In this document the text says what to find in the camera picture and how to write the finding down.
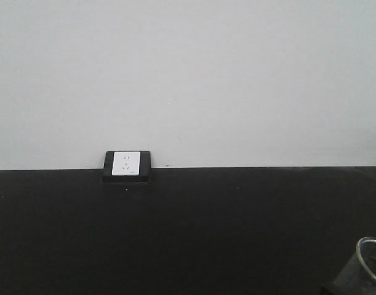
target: black table surface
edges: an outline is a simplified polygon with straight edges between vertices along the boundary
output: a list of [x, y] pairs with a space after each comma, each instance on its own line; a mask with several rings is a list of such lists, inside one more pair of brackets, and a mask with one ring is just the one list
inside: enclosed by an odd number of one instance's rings
[[318, 294], [376, 237], [376, 167], [0, 171], [0, 294]]

